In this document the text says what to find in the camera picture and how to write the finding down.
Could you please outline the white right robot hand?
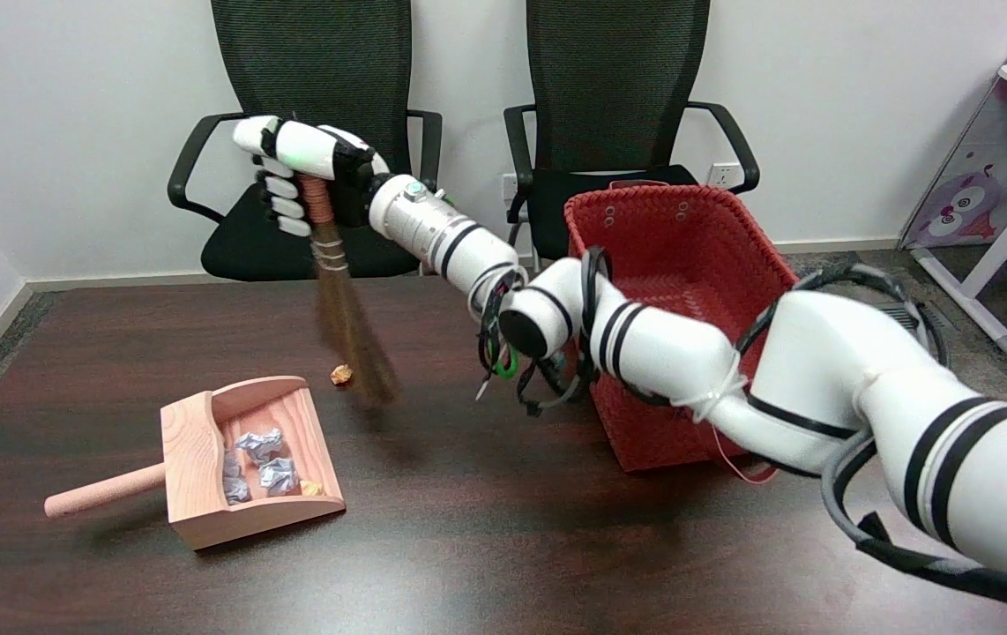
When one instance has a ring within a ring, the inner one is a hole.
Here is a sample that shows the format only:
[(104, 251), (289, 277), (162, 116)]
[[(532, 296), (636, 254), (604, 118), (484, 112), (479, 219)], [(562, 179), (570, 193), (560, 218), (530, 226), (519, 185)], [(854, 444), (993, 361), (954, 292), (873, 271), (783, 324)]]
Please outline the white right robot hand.
[(382, 178), (393, 174), (367, 142), (330, 125), (251, 116), (238, 122), (232, 139), (260, 165), (257, 179), (265, 186), (270, 216), (294, 236), (313, 234), (301, 176), (345, 184), (370, 196)]

